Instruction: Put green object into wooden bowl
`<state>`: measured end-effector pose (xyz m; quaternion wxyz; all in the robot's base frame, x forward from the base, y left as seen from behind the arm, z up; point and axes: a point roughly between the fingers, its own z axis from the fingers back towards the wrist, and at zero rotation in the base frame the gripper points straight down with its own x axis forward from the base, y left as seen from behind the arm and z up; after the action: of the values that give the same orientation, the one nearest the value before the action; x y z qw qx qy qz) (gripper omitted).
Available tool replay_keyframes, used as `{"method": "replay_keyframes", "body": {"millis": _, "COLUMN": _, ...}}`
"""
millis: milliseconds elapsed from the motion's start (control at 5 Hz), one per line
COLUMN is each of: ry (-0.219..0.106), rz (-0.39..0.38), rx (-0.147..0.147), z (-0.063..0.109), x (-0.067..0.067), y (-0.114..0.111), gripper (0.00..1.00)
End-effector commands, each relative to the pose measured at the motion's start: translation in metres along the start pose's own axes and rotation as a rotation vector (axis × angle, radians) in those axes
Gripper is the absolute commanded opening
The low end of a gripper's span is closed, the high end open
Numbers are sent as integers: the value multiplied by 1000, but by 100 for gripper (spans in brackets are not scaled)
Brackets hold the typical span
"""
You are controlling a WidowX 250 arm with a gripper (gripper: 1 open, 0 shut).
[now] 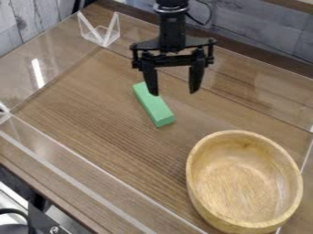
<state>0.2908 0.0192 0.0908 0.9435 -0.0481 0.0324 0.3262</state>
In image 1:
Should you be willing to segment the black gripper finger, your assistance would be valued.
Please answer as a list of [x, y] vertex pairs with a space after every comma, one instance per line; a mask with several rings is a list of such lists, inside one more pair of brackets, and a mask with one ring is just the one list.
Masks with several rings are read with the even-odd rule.
[[202, 49], [197, 49], [194, 52], [194, 61], [190, 66], [190, 93], [198, 92], [202, 84], [202, 79], [205, 75], [205, 68], [206, 68], [206, 54]]
[[158, 72], [155, 69], [155, 60], [154, 56], [147, 51], [142, 53], [140, 69], [143, 72], [143, 78], [147, 84], [150, 94], [158, 96], [159, 88], [158, 88]]

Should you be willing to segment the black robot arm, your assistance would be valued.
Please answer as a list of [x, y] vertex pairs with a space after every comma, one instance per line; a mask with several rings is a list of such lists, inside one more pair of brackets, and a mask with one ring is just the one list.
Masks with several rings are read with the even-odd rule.
[[134, 43], [132, 68], [143, 73], [150, 94], [159, 95], [158, 72], [160, 67], [189, 67], [190, 93], [198, 92], [206, 68], [214, 64], [217, 40], [189, 36], [186, 17], [189, 0], [155, 0], [154, 11], [159, 16], [156, 38]]

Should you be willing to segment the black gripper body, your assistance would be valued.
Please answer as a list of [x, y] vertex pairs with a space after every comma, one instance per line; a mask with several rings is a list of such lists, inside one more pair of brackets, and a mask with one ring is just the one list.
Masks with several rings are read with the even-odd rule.
[[207, 68], [214, 63], [214, 37], [194, 37], [189, 35], [167, 36], [160, 34], [156, 38], [134, 43], [132, 68], [154, 68], [190, 66]]

